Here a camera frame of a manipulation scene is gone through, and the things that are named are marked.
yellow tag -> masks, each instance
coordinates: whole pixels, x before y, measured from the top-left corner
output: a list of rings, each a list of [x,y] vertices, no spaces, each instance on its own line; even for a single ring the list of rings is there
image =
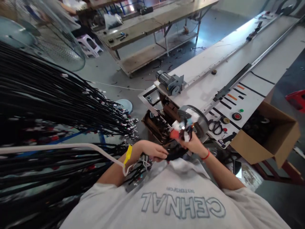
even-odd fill
[[[125,161],[124,161],[124,165],[128,162],[128,160],[130,159],[131,157],[131,152],[132,152],[132,146],[129,145],[128,146],[128,149],[127,149],[127,153],[126,153],[126,158],[125,158]]]

scissors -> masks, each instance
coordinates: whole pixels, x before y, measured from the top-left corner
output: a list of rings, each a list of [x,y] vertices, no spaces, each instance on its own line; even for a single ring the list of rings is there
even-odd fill
[[[220,135],[223,132],[223,128],[221,125],[221,118],[218,121],[214,121],[211,119],[208,122],[209,131],[211,131],[215,135]]]

gray floor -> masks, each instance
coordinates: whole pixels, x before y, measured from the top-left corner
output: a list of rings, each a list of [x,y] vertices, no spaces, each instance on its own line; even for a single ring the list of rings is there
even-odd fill
[[[222,39],[236,28],[241,26],[247,21],[246,18],[239,17],[234,14],[226,12],[218,12],[211,10],[203,18],[200,27],[200,36],[198,39],[197,47],[209,47],[218,40]],[[182,29],[184,20],[178,23],[178,30]],[[196,24],[194,21],[188,22],[188,28],[192,31]],[[170,33],[176,33],[177,29],[174,25]],[[157,33],[157,37],[161,38],[162,33]],[[119,53],[121,57],[126,57],[137,50],[153,43],[153,36],[146,37],[140,41],[130,44],[121,50]],[[159,65],[159,62],[153,61],[146,67],[135,72],[133,79],[129,79],[120,67],[115,63],[113,58],[108,52],[101,54],[99,58],[88,59],[87,63],[81,71],[78,72],[80,76],[87,80],[93,80],[106,84],[114,84],[115,86],[130,87],[135,89],[145,90],[153,84],[155,79],[155,72],[159,69],[169,72],[168,68],[172,65],[172,69],[191,59],[195,55],[202,52],[202,49],[196,51],[190,51],[191,47],[194,47],[195,39],[181,46],[182,51],[177,52],[173,50],[171,56],[162,57],[164,59],[161,68],[153,69]],[[142,119],[147,108],[138,99],[139,90],[124,89],[119,87],[111,87],[103,84],[96,83],[95,87],[106,91],[106,96],[112,100],[128,99],[133,104],[133,117]],[[302,137],[300,139],[300,148],[304,150],[304,115],[295,111],[284,99],[284,96],[296,90],[300,90],[300,87],[304,87],[304,75],[283,77],[276,85],[272,104],[285,113],[295,117],[300,123],[300,129]],[[147,139],[147,130],[144,125],[139,122],[137,124],[139,136],[143,139]],[[77,141],[94,142],[97,136],[80,136]],[[298,155],[292,153],[289,156],[289,161],[295,165],[295,167],[301,171],[303,177],[305,177],[304,162]],[[305,188],[301,186],[294,186],[288,184],[280,184],[276,182],[264,181],[263,184],[257,189],[257,193],[264,197],[281,215],[281,217],[291,226],[291,228],[304,228],[303,212],[304,207],[304,192]]]

plastic stool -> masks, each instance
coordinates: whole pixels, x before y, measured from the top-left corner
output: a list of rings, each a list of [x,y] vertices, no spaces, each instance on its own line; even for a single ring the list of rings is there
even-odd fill
[[[298,111],[305,113],[305,90],[293,92],[285,96],[285,99]]]
[[[88,41],[87,41],[88,39],[91,40],[94,43],[94,45],[95,45],[94,48],[91,47],[91,45],[88,43]],[[89,55],[93,55],[94,57],[99,57],[98,52],[99,51],[102,51],[102,52],[104,51],[104,50],[101,49],[100,46],[97,45],[97,43],[95,43],[95,41],[88,34],[85,34],[85,35],[77,38],[77,41],[79,43],[81,43],[80,46],[82,47],[82,50],[87,55],[87,57]]]

red bracelet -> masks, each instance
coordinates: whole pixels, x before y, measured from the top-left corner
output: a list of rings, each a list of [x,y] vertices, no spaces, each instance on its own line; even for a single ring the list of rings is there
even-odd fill
[[[208,157],[209,157],[209,155],[210,155],[210,151],[209,151],[209,153],[207,154],[207,156],[206,157],[204,157],[204,158],[201,158],[201,160],[205,160],[205,159],[207,159]]]

